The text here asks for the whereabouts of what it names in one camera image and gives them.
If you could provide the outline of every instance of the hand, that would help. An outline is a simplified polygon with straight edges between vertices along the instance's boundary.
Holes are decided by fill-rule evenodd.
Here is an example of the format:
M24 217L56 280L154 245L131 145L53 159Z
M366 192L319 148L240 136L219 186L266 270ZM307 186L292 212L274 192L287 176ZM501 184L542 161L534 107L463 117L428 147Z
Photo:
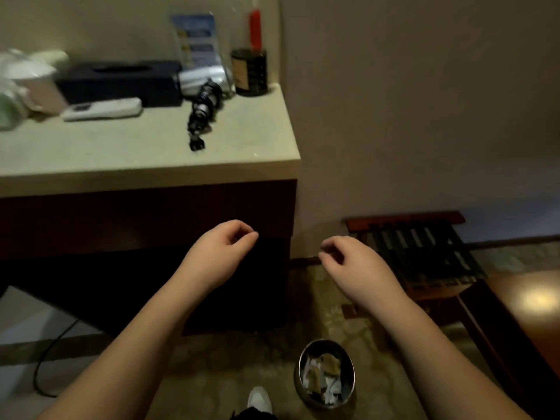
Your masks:
M175 275L196 281L208 293L234 274L258 238L259 233L237 219L218 224L190 248Z
M323 241L319 258L340 290L376 316L406 301L389 266L372 248L349 236Z

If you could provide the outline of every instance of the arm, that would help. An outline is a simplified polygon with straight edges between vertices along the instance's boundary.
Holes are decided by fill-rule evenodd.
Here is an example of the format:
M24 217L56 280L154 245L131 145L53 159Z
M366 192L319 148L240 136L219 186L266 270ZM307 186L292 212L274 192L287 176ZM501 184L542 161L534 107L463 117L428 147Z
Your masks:
M432 418L530 419L408 298L373 249L348 236L325 240L323 249L321 262L342 292L376 317L396 342Z
M169 281L39 419L143 418L187 317L231 277L257 238L241 221L205 233Z

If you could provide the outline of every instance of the black pants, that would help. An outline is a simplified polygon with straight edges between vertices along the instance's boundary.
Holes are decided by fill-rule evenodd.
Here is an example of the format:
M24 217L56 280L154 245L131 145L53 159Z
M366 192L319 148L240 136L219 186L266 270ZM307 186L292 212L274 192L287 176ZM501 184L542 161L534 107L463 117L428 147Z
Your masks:
M248 409L243 410L237 416L234 412L231 418L234 417L237 420L278 420L278 417L273 416L272 414L263 413L262 411L257 410L255 407L249 407Z

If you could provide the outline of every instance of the white countertop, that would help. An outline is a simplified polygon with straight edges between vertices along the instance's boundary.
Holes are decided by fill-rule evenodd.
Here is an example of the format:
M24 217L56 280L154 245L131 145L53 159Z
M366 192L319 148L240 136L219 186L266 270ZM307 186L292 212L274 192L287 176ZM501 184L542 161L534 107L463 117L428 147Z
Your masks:
M86 193L298 177L300 154L278 84L226 100L192 152L191 103L138 118L65 123L26 120L0 133L0 197Z

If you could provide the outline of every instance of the forearm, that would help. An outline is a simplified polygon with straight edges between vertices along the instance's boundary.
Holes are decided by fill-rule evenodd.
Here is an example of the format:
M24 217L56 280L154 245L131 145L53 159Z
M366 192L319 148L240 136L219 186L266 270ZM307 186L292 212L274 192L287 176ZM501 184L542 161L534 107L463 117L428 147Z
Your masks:
M205 295L199 287L173 276L39 418L143 418L186 318Z
M529 419L468 361L412 300L404 297L381 321L401 350L426 410L436 420Z

